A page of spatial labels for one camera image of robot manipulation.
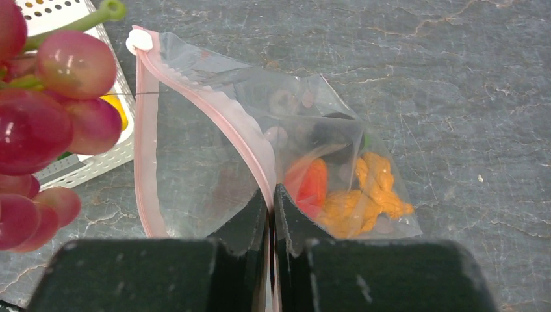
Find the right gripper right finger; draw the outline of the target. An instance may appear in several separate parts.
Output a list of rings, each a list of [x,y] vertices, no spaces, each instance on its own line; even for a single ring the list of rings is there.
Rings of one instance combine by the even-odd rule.
[[[330,237],[274,193],[282,311],[496,311],[480,266],[451,240]]]

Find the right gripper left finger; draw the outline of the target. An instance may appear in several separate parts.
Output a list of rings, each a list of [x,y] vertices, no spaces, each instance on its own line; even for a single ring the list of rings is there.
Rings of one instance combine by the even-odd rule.
[[[52,258],[28,311],[264,311],[260,192],[204,239],[87,239]]]

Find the red yellow toy mango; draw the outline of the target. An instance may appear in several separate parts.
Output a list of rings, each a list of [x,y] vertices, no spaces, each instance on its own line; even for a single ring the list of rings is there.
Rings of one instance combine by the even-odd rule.
[[[321,158],[302,157],[287,170],[283,184],[300,211],[315,220],[327,196],[327,164]]]

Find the clear zip top bag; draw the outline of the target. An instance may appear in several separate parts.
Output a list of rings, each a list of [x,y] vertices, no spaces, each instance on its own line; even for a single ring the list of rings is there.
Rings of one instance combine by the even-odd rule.
[[[206,237],[256,192],[272,208],[275,189],[284,186],[291,165],[302,157],[321,158],[309,151],[307,134],[312,119],[332,112],[363,123],[366,139],[359,157],[370,151],[388,158],[393,190],[411,204],[381,139],[323,76],[266,70],[139,26],[126,45],[136,57],[136,200],[150,237]],[[356,161],[325,161],[327,195],[359,186]],[[414,210],[397,220],[383,214],[372,231],[341,239],[419,234]]]

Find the yellow toy fruit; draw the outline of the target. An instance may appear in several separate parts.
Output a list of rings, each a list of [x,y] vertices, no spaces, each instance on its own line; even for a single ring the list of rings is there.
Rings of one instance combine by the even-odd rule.
[[[129,122],[119,97],[116,94],[105,94],[104,96],[101,96],[101,99],[109,103],[118,111],[122,121],[122,131],[126,130]]]

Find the purple toy grape bunch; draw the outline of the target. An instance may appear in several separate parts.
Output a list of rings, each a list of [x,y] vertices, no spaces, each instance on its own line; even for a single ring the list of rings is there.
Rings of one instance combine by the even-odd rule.
[[[76,219],[80,197],[40,189],[36,173],[65,153],[99,155],[122,133],[118,111],[101,99],[113,87],[110,47],[88,30],[125,16],[102,1],[77,21],[29,36],[14,1],[1,2],[1,249],[39,249]]]

